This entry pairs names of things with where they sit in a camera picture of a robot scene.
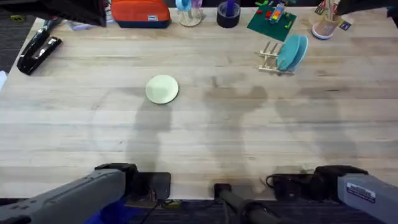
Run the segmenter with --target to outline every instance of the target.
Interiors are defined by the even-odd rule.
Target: orange bag
[[[111,12],[121,28],[166,28],[171,22],[163,0],[112,0]]]

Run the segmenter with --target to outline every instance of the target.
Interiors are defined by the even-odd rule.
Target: black stapler
[[[46,20],[41,29],[33,36],[22,51],[17,62],[17,68],[26,75],[32,72],[61,44],[62,40],[50,37],[50,31],[62,22],[56,18]]]

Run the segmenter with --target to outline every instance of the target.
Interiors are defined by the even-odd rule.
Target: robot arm
[[[278,200],[334,200],[364,211],[387,223],[396,224],[398,187],[387,184],[366,170],[352,166],[319,166],[314,174],[273,174]]]
[[[83,223],[132,190],[137,167],[105,164],[90,175],[44,194],[0,207],[0,223]]]
[[[341,0],[336,15],[344,15],[355,11],[377,9],[380,7],[398,6],[396,0]]]

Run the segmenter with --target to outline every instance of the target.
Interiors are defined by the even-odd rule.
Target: blue plate
[[[307,53],[308,49],[308,37],[306,35],[300,36],[300,45],[298,46],[298,51],[296,57],[294,58],[293,62],[287,68],[290,71],[295,70],[295,68],[300,65],[301,61],[303,60],[305,53]]]
[[[289,65],[293,62],[294,58],[296,57],[297,51],[299,50],[299,45],[300,45],[299,35],[292,35],[286,40],[285,44],[280,50],[277,60],[277,66],[279,70],[287,70]]]

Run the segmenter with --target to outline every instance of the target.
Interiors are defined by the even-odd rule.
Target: tape roll
[[[239,17],[241,15],[241,7],[239,4],[234,3],[234,14],[233,16],[226,16],[226,5],[227,2],[222,2],[217,9],[217,24],[220,27],[232,28],[239,23]]]
[[[175,0],[175,6],[179,11],[189,11],[192,7],[192,0]]]

